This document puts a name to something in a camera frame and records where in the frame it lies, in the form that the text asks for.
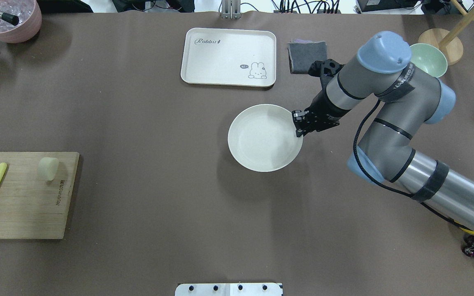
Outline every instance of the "brown tablecloth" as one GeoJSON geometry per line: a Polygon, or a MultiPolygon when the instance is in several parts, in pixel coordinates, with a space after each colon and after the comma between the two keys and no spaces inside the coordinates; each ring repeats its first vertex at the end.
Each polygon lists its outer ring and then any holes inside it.
{"type": "MultiPolygon", "coordinates": [[[[474,295],[463,232],[346,168],[365,100],[305,137],[288,167],[256,173],[226,136],[243,109],[304,109],[318,79],[290,74],[286,43],[324,40],[347,62],[381,30],[415,43],[459,16],[218,13],[45,15],[39,35],[0,43],[0,150],[81,153],[63,240],[0,240],[0,295],[161,295],[178,283],[284,284],[295,295],[474,295]],[[180,79],[190,28],[269,30],[267,90],[180,79]]],[[[474,24],[442,81],[453,112],[412,141],[474,180],[474,24]]]]}

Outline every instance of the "black cable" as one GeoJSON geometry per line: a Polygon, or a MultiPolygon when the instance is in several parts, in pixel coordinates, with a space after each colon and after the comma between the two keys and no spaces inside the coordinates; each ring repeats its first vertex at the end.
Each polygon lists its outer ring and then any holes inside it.
{"type": "Polygon", "coordinates": [[[314,13],[314,11],[316,11],[316,9],[318,9],[318,6],[323,3],[323,0],[312,1],[312,2],[319,2],[318,4],[316,4],[316,5],[314,6],[314,9],[312,9],[312,12],[311,12],[311,13],[314,13]]]}
{"type": "Polygon", "coordinates": [[[418,6],[422,5],[422,2],[423,2],[423,0],[420,0],[420,3],[418,3],[418,5],[416,5],[416,6],[414,6],[414,7],[408,7],[408,8],[407,8],[407,7],[405,7],[405,6],[403,6],[403,4],[402,4],[402,3],[400,3],[400,2],[398,2],[398,0],[395,0],[395,2],[396,2],[398,5],[400,5],[400,6],[401,6],[401,8],[403,8],[403,9],[407,9],[408,11],[412,11],[412,10],[414,10],[414,9],[418,8],[418,6]]]}
{"type": "MultiPolygon", "coordinates": [[[[319,13],[319,10],[321,9],[321,4],[319,4],[319,7],[318,7],[318,13],[319,13]]],[[[323,6],[323,13],[329,13],[328,11],[330,10],[330,4],[328,2],[323,2],[324,6],[323,6]]]]}
{"type": "Polygon", "coordinates": [[[308,4],[311,4],[311,3],[316,3],[316,2],[323,2],[323,0],[315,0],[315,1],[306,2],[305,4],[301,4],[301,5],[298,5],[298,6],[296,6],[296,7],[301,7],[301,6],[307,5],[307,3],[308,3],[308,4]]]}
{"type": "Polygon", "coordinates": [[[248,5],[252,6],[253,9],[255,9],[256,11],[259,11],[259,9],[257,9],[255,6],[253,6],[252,4],[250,4],[248,2],[241,3],[241,5],[243,5],[243,4],[248,4],[248,5]]]}
{"type": "Polygon", "coordinates": [[[325,10],[323,11],[323,13],[325,13],[325,11],[326,11],[326,9],[327,9],[327,5],[328,5],[327,2],[321,2],[321,3],[317,4],[317,9],[316,9],[316,10],[317,10],[317,13],[319,13],[319,10],[321,9],[321,5],[322,5],[322,4],[325,4],[325,8],[324,8],[325,10]]]}
{"type": "Polygon", "coordinates": [[[446,222],[449,222],[451,224],[453,224],[454,226],[456,227],[459,227],[459,228],[462,228],[462,229],[465,229],[465,230],[470,230],[472,231],[471,229],[469,229],[468,227],[465,227],[464,225],[462,225],[461,223],[458,223],[456,222],[455,220],[449,218],[449,217],[446,217],[442,214],[440,214],[439,212],[437,212],[434,208],[431,208],[430,206],[427,206],[427,204],[425,204],[424,202],[421,202],[420,203],[422,206],[424,206],[426,209],[430,210],[431,213],[435,214],[436,216],[444,219],[446,222]]]}
{"type": "Polygon", "coordinates": [[[308,7],[308,12],[310,13],[310,5],[308,4],[307,0],[303,0],[305,2],[305,4],[307,5],[308,7]]]}
{"type": "Polygon", "coordinates": [[[471,9],[473,9],[474,7],[474,1],[473,1],[473,4],[471,6],[469,6],[469,9],[467,9],[467,12],[469,12],[471,9]]]}
{"type": "Polygon", "coordinates": [[[281,0],[279,4],[279,13],[288,13],[290,12],[290,0],[281,0]]]}
{"type": "Polygon", "coordinates": [[[154,1],[151,1],[151,3],[153,4],[153,6],[151,6],[151,7],[147,8],[147,9],[144,9],[144,10],[142,10],[142,9],[138,9],[138,8],[137,8],[137,6],[135,6],[135,4],[134,4],[134,3],[131,3],[131,5],[132,5],[132,6],[133,6],[133,8],[134,8],[134,9],[136,9],[137,11],[142,11],[142,12],[144,12],[144,11],[148,11],[149,9],[151,9],[151,8],[155,7],[155,5],[156,5],[156,2],[154,2],[154,1]]]}
{"type": "MultiPolygon", "coordinates": [[[[413,197],[414,194],[412,193],[407,193],[407,192],[404,192],[404,191],[401,191],[401,190],[398,190],[398,189],[395,189],[393,187],[389,187],[389,186],[386,186],[382,183],[380,183],[378,180],[374,179],[366,170],[365,168],[363,167],[363,165],[361,164],[361,161],[360,161],[360,158],[358,156],[358,137],[360,136],[360,133],[361,133],[361,129],[363,128],[363,125],[365,125],[365,122],[367,121],[367,119],[369,119],[369,117],[372,115],[372,113],[374,113],[374,111],[376,111],[376,109],[378,108],[378,106],[380,105],[380,100],[378,100],[376,102],[376,105],[374,105],[374,107],[372,107],[372,109],[369,111],[369,113],[367,113],[367,115],[363,118],[363,120],[361,120],[361,123],[360,125],[358,126],[358,130],[356,131],[356,135],[354,136],[354,143],[353,143],[353,146],[352,146],[352,150],[353,150],[353,153],[354,153],[354,158],[356,159],[356,163],[358,164],[358,167],[361,169],[361,171],[363,172],[363,174],[365,174],[365,176],[367,176],[367,178],[369,178],[372,182],[374,182],[374,184],[384,188],[384,189],[387,189],[389,191],[392,191],[392,192],[395,192],[395,193],[399,193],[399,194],[402,194],[402,195],[405,195],[407,197],[413,197]]],[[[465,227],[464,225],[460,224],[460,223],[457,223],[455,222],[455,220],[451,219],[451,218],[448,218],[448,217],[445,217],[444,215],[440,214],[439,212],[437,212],[434,208],[431,208],[430,206],[428,206],[427,204],[421,202],[420,203],[422,206],[424,206],[425,208],[427,208],[428,210],[430,210],[432,213],[434,213],[436,216],[444,219],[444,221],[448,222],[448,223],[451,223],[453,224],[454,226],[456,227],[460,227],[460,228],[463,228],[463,229],[466,229],[466,230],[471,230],[469,229],[468,227],[465,227]]]]}
{"type": "Polygon", "coordinates": [[[158,6],[158,5],[156,5],[156,7],[162,8],[162,9],[172,9],[174,11],[179,11],[179,10],[182,9],[182,6],[180,8],[171,7],[171,5],[168,2],[166,2],[166,5],[167,5],[167,7],[162,7],[162,6],[158,6]]]}
{"type": "MultiPolygon", "coordinates": [[[[295,4],[297,4],[297,1],[296,1],[296,0],[292,1],[292,7],[291,7],[291,9],[290,9],[290,12],[291,12],[291,13],[294,12],[294,5],[295,5],[295,4]]],[[[296,8],[297,8],[297,11],[298,11],[299,13],[301,13],[301,10],[299,9],[299,5],[298,5],[296,8]]]]}

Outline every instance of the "wooden cutting board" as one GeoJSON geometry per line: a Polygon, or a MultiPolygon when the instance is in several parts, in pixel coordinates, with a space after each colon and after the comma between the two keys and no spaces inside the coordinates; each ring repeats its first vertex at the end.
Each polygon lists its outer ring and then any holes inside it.
{"type": "Polygon", "coordinates": [[[78,166],[77,152],[0,152],[0,238],[63,238],[78,166]],[[52,181],[39,180],[43,157],[60,160],[52,181]]]}

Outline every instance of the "green bowl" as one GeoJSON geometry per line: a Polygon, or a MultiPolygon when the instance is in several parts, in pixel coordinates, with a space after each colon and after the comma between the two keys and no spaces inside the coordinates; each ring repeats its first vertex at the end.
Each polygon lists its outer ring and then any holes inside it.
{"type": "Polygon", "coordinates": [[[411,62],[425,73],[436,78],[447,71],[447,59],[436,47],[427,43],[416,43],[410,46],[412,51],[411,62]]]}

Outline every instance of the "white bowl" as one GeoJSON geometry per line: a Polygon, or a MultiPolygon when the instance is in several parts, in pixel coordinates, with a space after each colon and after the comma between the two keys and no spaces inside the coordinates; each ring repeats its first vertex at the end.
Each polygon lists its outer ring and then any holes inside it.
{"type": "Polygon", "coordinates": [[[235,160],[256,172],[271,172],[291,163],[303,137],[295,135],[292,113],[270,104],[241,112],[230,125],[228,146],[235,160]]]}

